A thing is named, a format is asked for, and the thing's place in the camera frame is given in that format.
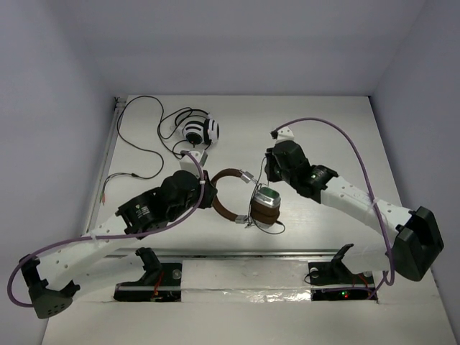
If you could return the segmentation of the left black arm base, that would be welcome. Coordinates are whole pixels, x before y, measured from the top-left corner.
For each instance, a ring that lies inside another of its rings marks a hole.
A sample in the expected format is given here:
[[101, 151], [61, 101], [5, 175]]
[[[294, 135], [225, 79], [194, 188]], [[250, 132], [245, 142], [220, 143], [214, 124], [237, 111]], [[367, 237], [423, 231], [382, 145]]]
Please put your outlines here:
[[150, 248], [139, 248], [135, 255], [142, 261], [143, 275], [135, 281], [120, 282], [114, 291], [118, 302], [180, 302], [183, 264], [161, 263]]

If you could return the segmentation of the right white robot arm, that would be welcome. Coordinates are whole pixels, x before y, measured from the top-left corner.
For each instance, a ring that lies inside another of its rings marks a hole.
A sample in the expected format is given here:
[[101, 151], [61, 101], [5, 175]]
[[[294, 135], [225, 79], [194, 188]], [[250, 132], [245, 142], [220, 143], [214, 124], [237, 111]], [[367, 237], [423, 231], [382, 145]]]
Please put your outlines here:
[[384, 238], [382, 246], [363, 249], [345, 244], [329, 262], [314, 262], [314, 285], [345, 284], [364, 272], [395, 270], [402, 277], [423, 279], [444, 248], [434, 213], [371, 198], [323, 165], [312, 165], [292, 140], [267, 149], [265, 172], [270, 182], [286, 182], [295, 192], [323, 206], [345, 213]]

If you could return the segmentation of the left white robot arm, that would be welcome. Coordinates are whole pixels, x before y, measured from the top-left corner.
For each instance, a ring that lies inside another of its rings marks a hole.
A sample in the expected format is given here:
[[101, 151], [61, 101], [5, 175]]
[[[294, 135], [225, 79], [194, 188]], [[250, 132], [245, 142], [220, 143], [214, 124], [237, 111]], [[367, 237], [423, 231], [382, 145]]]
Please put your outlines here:
[[184, 222], [197, 209], [210, 208], [217, 189], [206, 171], [174, 172], [156, 188], [122, 204], [113, 216], [87, 235], [51, 244], [20, 263], [31, 307], [48, 319], [70, 307], [90, 268], [117, 249]]

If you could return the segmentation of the brown silver headphones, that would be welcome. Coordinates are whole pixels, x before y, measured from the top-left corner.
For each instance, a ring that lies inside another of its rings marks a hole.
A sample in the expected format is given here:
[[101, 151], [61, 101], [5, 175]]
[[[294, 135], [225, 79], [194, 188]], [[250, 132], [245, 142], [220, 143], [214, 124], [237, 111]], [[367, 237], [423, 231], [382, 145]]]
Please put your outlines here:
[[212, 206], [218, 215], [235, 224], [255, 225], [262, 230], [268, 229], [275, 224], [280, 224], [281, 197], [276, 190], [270, 187], [262, 187], [251, 173], [235, 168], [221, 170], [211, 179], [211, 182], [217, 186], [217, 182], [220, 179], [229, 177], [239, 178], [245, 183], [254, 183], [255, 191], [250, 198], [247, 215], [231, 212], [216, 196]]

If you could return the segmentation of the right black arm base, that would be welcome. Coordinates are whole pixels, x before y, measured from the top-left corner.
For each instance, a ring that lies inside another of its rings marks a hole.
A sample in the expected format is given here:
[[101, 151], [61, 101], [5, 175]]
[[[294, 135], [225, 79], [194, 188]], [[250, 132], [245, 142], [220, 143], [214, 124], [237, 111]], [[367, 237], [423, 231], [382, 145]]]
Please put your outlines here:
[[376, 300], [373, 276], [353, 274], [342, 262], [353, 247], [347, 244], [327, 262], [309, 262], [304, 282], [312, 287], [312, 301]]

